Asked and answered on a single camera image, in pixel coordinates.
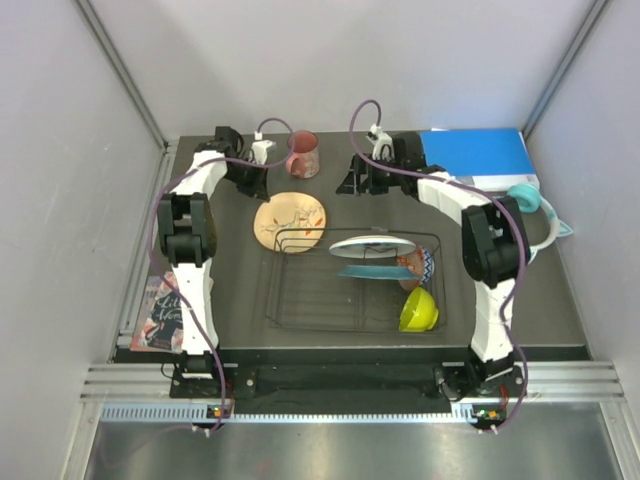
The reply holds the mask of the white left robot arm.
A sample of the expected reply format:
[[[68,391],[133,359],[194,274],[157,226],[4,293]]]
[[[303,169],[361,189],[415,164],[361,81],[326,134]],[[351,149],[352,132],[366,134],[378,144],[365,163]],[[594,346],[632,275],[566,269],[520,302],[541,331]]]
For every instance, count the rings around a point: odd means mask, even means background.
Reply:
[[[214,137],[198,145],[187,172],[175,179],[156,208],[158,240],[171,265],[169,286],[178,292],[183,341],[175,356],[172,398],[218,398],[227,374],[218,356],[219,336],[211,306],[212,260],[217,236],[211,197],[224,179],[251,198],[268,198],[265,168],[275,147],[259,131],[249,149],[239,132],[218,127]]]

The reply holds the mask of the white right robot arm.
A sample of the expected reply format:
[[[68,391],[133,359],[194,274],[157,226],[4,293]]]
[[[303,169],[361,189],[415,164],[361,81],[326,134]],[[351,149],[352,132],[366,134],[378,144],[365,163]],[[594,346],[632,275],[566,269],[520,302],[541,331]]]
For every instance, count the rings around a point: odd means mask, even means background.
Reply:
[[[511,374],[522,351],[512,333],[513,299],[530,260],[529,242],[515,199],[494,196],[429,166],[415,131],[390,135],[373,125],[370,153],[357,149],[339,193],[383,194],[392,186],[438,209],[461,228],[465,270],[475,285],[475,327],[466,380],[487,396]]]

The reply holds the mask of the white watermelon plate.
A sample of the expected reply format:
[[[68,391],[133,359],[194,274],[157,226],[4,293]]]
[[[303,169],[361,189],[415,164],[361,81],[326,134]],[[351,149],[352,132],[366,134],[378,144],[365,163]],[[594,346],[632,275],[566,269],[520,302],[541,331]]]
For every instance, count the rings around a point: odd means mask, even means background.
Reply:
[[[333,256],[346,259],[395,258],[413,253],[417,244],[390,235],[363,235],[338,241],[329,247]]]

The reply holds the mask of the red blue patterned bowl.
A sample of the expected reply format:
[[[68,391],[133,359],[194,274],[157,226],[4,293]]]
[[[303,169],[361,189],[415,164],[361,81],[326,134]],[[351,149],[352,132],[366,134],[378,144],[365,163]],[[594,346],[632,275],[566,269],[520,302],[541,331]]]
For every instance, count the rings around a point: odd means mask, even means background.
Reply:
[[[418,246],[410,254],[397,256],[396,265],[406,267],[414,275],[412,279],[399,281],[405,291],[412,291],[417,287],[424,288],[435,271],[433,255],[422,246]]]

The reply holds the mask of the beige floral plate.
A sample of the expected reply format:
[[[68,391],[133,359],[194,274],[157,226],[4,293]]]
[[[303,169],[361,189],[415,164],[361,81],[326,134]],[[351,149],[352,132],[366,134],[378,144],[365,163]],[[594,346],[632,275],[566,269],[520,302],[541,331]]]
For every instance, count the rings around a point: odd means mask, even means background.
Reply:
[[[315,197],[282,192],[258,207],[253,231],[257,241],[269,250],[304,253],[319,242],[327,220],[324,206]]]

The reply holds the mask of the teal scalloped plate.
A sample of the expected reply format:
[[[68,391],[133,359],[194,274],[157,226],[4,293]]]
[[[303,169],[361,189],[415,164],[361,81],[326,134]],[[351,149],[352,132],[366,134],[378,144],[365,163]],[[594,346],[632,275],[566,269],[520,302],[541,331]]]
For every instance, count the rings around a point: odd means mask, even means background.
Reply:
[[[348,265],[337,273],[340,277],[367,280],[419,280],[420,275],[404,266]]]

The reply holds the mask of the black wire dish rack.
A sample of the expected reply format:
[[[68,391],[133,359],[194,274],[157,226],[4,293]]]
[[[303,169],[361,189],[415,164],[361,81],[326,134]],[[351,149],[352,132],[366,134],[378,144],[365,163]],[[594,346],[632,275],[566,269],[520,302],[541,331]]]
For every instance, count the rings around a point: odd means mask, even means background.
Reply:
[[[340,277],[348,265],[397,266],[395,258],[346,259],[333,256],[329,247],[341,240],[363,235],[390,235],[411,240],[426,248],[435,271],[423,288],[439,310],[436,326],[420,334],[443,330],[445,286],[440,239],[431,233],[384,228],[325,228],[315,247],[304,253],[275,252],[266,318],[275,327],[328,332],[385,333],[399,335],[402,308],[413,291],[398,280],[367,280]]]

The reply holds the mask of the lime green bowl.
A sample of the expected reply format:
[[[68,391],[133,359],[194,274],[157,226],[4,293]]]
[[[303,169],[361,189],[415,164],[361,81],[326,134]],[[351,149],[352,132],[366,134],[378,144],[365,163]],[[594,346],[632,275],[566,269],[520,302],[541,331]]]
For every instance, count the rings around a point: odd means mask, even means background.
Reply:
[[[408,296],[399,321],[400,332],[421,333],[432,330],[439,319],[439,310],[433,296],[422,287]]]

